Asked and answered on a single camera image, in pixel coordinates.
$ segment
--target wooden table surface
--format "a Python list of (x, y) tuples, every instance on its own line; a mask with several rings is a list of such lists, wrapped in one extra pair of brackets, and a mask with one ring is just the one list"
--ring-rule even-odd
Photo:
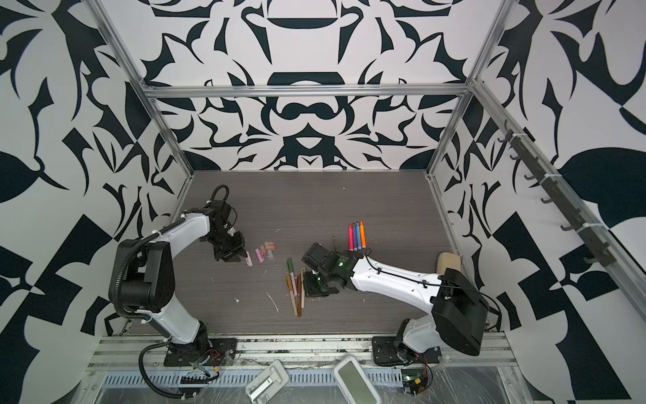
[[(238, 212), (253, 266), (216, 262), (212, 246), (193, 242), (174, 260), (176, 294), (214, 334), (321, 334), (396, 332), (402, 320), (424, 313), (376, 293), (342, 290), (306, 298), (293, 315), (285, 282), (286, 259), (295, 271), (313, 242), (348, 248), (348, 224), (363, 220), (371, 258), (406, 270), (434, 272), (448, 239), (422, 171), (196, 172), (184, 209), (202, 207), (219, 184)], [(276, 243), (275, 259), (258, 263), (255, 248)], [(130, 335), (157, 334), (134, 324)]]

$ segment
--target green marker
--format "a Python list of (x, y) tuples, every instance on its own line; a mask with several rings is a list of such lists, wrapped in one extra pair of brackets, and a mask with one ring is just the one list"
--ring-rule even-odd
[(294, 279), (294, 263), (291, 262), (291, 257), (287, 259), (287, 272), (289, 274), (289, 278), (291, 279), (291, 285), (294, 287), (294, 295), (298, 295), (296, 289), (296, 279)]

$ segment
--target red marker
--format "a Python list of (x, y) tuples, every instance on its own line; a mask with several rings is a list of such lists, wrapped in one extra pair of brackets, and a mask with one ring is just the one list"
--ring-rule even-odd
[(354, 246), (354, 243), (352, 243), (352, 233), (354, 233), (354, 231), (352, 231), (352, 225), (350, 225), (350, 226), (348, 227), (348, 237), (350, 238), (350, 243), (349, 243), (349, 245), (350, 245), (350, 251), (352, 251), (352, 249), (354, 248), (354, 247), (353, 247), (353, 246)]

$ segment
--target device display screen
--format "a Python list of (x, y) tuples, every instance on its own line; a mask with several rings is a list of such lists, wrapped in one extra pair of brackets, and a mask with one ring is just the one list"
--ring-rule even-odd
[(357, 404), (376, 404), (375, 396), (366, 385), (354, 363), (348, 362), (341, 369), (339, 369), (339, 376), (346, 384), (348, 391), (355, 399)]

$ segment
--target black and white pattern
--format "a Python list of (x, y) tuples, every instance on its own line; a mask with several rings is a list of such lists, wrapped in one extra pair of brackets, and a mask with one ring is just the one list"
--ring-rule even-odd
[(2, 400), (50, 403), (120, 326), (118, 242), (168, 221), (185, 180), (85, 5), (0, 5)]
[(104, 4), (148, 84), (265, 85), (464, 82), (500, 0)]
[[(642, 2), (521, 0), (483, 78), (642, 263)], [(436, 172), (480, 290), (539, 402), (641, 402), (646, 324), (473, 101)]]
[(457, 96), (165, 99), (195, 169), (426, 168)]

